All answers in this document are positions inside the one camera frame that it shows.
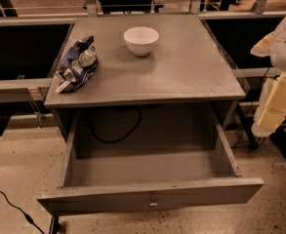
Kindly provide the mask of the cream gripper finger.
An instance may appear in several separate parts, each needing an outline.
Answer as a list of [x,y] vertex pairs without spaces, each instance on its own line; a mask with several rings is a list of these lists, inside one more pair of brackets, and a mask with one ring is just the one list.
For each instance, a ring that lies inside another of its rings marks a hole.
[[286,72],[276,79],[266,80],[266,89],[260,98],[257,125],[274,132],[286,117]]

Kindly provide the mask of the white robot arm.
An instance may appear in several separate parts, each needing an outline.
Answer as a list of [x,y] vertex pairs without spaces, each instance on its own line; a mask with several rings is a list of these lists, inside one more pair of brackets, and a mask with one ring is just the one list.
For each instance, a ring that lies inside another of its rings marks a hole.
[[266,79],[254,115],[252,133],[257,137],[268,137],[286,117],[286,17],[251,49],[251,54],[270,57],[272,66],[282,71],[278,78]]

